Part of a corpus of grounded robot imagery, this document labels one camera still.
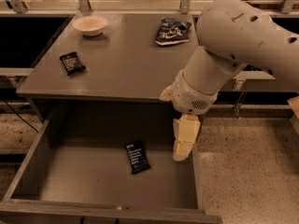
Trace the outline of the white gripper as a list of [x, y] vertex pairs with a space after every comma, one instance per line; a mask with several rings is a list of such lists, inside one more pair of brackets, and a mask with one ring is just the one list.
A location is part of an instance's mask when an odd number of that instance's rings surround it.
[[173, 120], [175, 161], [184, 161], [189, 157], [201, 125], [197, 116], [205, 114], [217, 96], [217, 93], [206, 95], [193, 89], [185, 80], [182, 70], [178, 72], [172, 86], [161, 92], [159, 99], [164, 102], [172, 101], [173, 107], [183, 114], [179, 119]]

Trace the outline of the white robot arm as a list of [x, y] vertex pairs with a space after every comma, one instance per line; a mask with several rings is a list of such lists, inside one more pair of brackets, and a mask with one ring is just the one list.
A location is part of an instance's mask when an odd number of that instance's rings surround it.
[[200, 46], [160, 95], [181, 113], [173, 121], [175, 161], [188, 158], [199, 134], [198, 117], [246, 65], [299, 91], [298, 34], [277, 25], [260, 9], [241, 0], [217, 0], [203, 9], [196, 32]]

